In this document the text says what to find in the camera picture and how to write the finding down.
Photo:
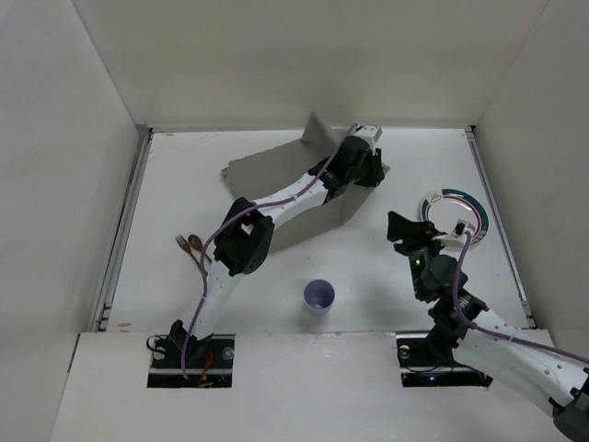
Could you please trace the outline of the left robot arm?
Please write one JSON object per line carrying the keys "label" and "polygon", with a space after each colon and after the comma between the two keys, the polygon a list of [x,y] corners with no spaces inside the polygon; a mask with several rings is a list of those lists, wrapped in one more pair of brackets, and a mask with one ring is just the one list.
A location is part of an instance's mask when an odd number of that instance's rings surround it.
{"label": "left robot arm", "polygon": [[363,126],[346,135],[330,156],[294,183],[264,198],[233,202],[223,224],[203,244],[202,294],[168,333],[180,351],[179,364],[200,361],[214,327],[241,279],[265,262],[274,232],[302,213],[342,196],[351,185],[377,187],[385,177],[380,131]]}

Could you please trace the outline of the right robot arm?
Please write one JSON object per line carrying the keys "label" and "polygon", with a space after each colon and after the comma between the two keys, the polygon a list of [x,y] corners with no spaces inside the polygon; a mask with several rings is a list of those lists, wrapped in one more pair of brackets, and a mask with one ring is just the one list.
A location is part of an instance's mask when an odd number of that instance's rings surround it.
{"label": "right robot arm", "polygon": [[533,342],[466,288],[464,254],[442,252],[449,241],[468,250],[471,233],[455,236],[430,221],[387,215],[387,240],[409,260],[413,293],[429,303],[433,327],[425,341],[442,364],[469,366],[519,393],[551,418],[570,441],[588,438],[588,359]]}

